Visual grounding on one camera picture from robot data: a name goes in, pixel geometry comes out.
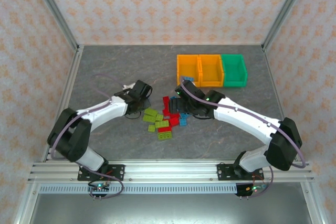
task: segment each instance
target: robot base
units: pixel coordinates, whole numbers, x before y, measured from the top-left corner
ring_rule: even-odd
[[[124,180],[124,173],[125,173],[125,166],[124,165],[108,165],[107,166],[107,172],[108,175],[112,176],[112,177],[116,177],[118,179],[120,179],[121,181]],[[113,179],[109,179],[106,177],[101,177],[99,175],[93,174],[91,172],[89,172],[88,170],[86,170],[85,168],[80,168],[79,167],[79,172],[78,172],[78,177],[77,177],[78,181],[106,181],[106,180],[111,180],[113,181]]]
[[[252,173],[243,173],[240,177],[234,171],[234,164],[220,163],[217,165],[218,180],[261,180],[258,176],[264,179],[262,169],[257,169]]]

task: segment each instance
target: white robotic arm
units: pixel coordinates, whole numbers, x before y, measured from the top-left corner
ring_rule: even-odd
[[[280,121],[269,118],[244,108],[217,91],[210,90],[204,94],[188,80],[181,80],[180,83],[183,87],[179,85],[175,89],[180,98],[170,102],[172,113],[175,113],[175,110],[183,110],[193,116],[207,116],[224,121],[250,133],[264,143],[263,147],[244,151],[237,157],[234,172],[240,179],[244,174],[251,174],[270,165],[280,170],[290,168],[298,149],[302,146],[292,119],[285,118]]]
[[[235,103],[230,98],[221,99],[218,104],[233,106],[238,109],[247,110],[254,115],[264,118],[266,121],[274,124],[275,126],[280,127],[278,119],[268,118],[264,115],[260,115]],[[262,121],[256,119],[251,115],[237,113],[237,111],[233,111],[231,109],[223,107],[218,107],[216,110],[214,110],[214,118],[219,121],[230,123],[242,129],[243,131],[250,133],[265,144],[265,146],[260,147],[254,151],[248,151],[242,156],[239,164],[244,170],[251,173],[256,169],[259,169],[261,167],[267,167],[270,165],[266,160],[266,156],[264,155],[264,153],[265,151],[267,151],[269,143],[272,140],[271,136],[277,132],[274,128],[270,127],[269,125],[263,123]]]
[[[151,86],[138,80],[124,86],[108,101],[83,110],[63,110],[48,137],[48,144],[71,162],[92,171],[106,172],[107,160],[88,147],[90,133],[114,118],[149,107],[151,92]]]

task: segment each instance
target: yellow-green lego brick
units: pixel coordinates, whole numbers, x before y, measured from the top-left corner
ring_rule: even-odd
[[[173,137],[173,135],[172,135],[171,131],[162,132],[162,133],[157,134],[157,139],[158,140],[166,140],[166,139],[170,139],[172,137]]]
[[[157,114],[156,115],[156,120],[157,121],[162,121],[163,120],[163,115]]]
[[[155,117],[151,115],[144,115],[142,120],[149,123],[155,123],[156,121]]]
[[[148,125],[148,131],[149,132],[155,132],[155,125]]]
[[[157,128],[164,128],[164,127],[168,127],[168,126],[169,126],[169,121],[168,120],[155,122],[155,127],[157,127]]]
[[[151,115],[153,117],[157,115],[157,111],[151,108],[145,109],[143,113],[145,113],[146,115]]]

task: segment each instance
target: storage bin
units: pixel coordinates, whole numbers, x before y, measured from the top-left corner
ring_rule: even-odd
[[[201,87],[222,87],[224,71],[221,55],[199,55],[201,62]]]
[[[224,68],[225,87],[245,87],[247,70],[242,55],[221,55]]]
[[[200,87],[202,74],[198,55],[177,55],[177,85],[180,85],[180,76],[194,78],[193,83]]]

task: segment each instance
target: orange floral wallpaper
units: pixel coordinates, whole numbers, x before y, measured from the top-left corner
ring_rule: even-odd
[[[336,0],[297,0],[267,56],[336,220]]]
[[[261,44],[285,0],[56,0],[80,44]]]
[[[12,223],[54,122],[73,50],[44,0],[0,0],[0,14],[0,223]]]

